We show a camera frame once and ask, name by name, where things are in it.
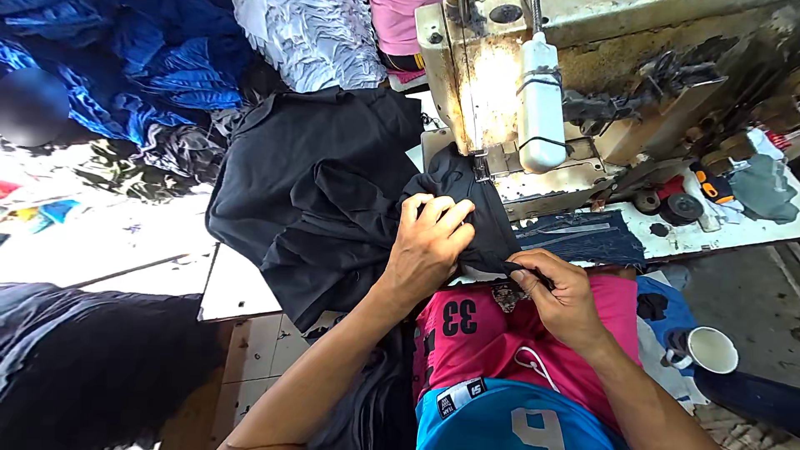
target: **gray fabric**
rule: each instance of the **gray fabric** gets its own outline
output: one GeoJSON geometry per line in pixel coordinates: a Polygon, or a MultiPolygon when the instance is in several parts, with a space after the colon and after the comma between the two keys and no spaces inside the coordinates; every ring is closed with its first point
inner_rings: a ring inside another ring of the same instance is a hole
{"type": "Polygon", "coordinates": [[[386,78],[363,0],[234,0],[250,45],[295,92],[375,88],[386,78]]]}
{"type": "Polygon", "coordinates": [[[773,220],[778,225],[793,222],[798,209],[790,203],[797,191],[789,186],[786,165],[767,155],[754,155],[750,167],[730,177],[734,196],[751,219],[773,220]]]}

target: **sewing machine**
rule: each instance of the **sewing machine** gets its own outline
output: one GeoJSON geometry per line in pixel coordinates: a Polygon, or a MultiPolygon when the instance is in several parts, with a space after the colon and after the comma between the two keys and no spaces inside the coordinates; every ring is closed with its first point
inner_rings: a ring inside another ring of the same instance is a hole
{"type": "Polygon", "coordinates": [[[447,125],[422,136],[426,167],[455,141],[512,221],[632,199],[710,153],[726,162],[757,105],[800,125],[786,100],[800,82],[789,2],[443,0],[416,23],[447,125]],[[557,66],[526,60],[540,29],[557,66]],[[560,104],[526,97],[534,85],[560,104]]]}

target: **tiled floor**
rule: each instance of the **tiled floor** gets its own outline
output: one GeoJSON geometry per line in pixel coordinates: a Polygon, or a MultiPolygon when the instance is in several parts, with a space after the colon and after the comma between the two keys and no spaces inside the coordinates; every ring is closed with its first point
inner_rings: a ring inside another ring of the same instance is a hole
{"type": "Polygon", "coordinates": [[[267,389],[308,348],[285,315],[238,324],[230,338],[212,440],[215,450],[267,389]]]}

